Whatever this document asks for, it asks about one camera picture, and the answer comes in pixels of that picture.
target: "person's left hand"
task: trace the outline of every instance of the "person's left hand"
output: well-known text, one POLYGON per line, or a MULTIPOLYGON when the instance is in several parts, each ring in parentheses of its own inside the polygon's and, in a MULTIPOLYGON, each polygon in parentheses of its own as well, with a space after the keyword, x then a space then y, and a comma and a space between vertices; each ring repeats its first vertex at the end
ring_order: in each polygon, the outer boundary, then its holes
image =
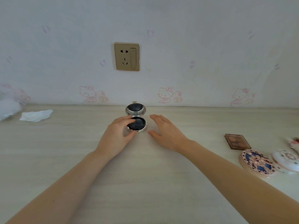
POLYGON ((135 122, 132 116, 123 116, 115 119, 106 129, 99 141, 95 152, 107 155, 109 159, 119 154, 125 145, 133 139, 136 131, 132 131, 129 135, 123 135, 123 129, 129 124, 135 122))

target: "cushion foundation compact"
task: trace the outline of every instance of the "cushion foundation compact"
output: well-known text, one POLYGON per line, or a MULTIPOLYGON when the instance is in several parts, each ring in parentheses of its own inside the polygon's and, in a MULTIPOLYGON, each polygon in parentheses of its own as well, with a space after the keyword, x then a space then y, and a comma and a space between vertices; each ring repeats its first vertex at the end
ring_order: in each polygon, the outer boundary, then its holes
POLYGON ((127 128, 130 131, 143 131, 147 127, 147 122, 144 118, 140 117, 144 115, 146 108, 143 104, 132 103, 126 107, 126 114, 132 115, 132 119, 135 119, 135 122, 127 125, 127 128))

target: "brown square palette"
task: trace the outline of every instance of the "brown square palette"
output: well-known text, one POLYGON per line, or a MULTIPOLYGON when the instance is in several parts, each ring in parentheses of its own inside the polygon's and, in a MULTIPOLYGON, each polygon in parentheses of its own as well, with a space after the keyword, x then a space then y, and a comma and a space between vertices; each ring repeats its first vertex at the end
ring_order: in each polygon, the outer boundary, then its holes
POLYGON ((243 135, 227 133, 225 134, 224 137, 231 149, 236 149, 236 150, 251 149, 250 145, 245 140, 243 135))

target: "table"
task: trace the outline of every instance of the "table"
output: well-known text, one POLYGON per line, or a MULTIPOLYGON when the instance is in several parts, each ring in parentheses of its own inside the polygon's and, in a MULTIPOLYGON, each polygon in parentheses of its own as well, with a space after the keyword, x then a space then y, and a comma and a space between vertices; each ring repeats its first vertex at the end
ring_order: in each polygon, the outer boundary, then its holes
MULTIPOLYGON (((93 151, 108 124, 125 115, 122 106, 27 105, 25 112, 52 109, 40 122, 0 122, 0 223, 93 151)), ((299 136, 298 109, 147 107, 169 118, 192 140, 239 165, 226 133, 242 134, 252 149, 269 154, 299 136)), ((299 175, 276 173, 266 180, 299 201, 299 175)), ((246 223, 187 159, 139 132, 102 170, 73 217, 89 223, 246 223)))

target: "gold wall socket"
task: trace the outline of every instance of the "gold wall socket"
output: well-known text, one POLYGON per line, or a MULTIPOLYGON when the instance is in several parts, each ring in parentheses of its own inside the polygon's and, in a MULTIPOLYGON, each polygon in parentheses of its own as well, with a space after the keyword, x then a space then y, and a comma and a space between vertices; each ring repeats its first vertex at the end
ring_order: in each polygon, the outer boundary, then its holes
POLYGON ((116 69, 139 71, 139 44, 114 43, 116 69))

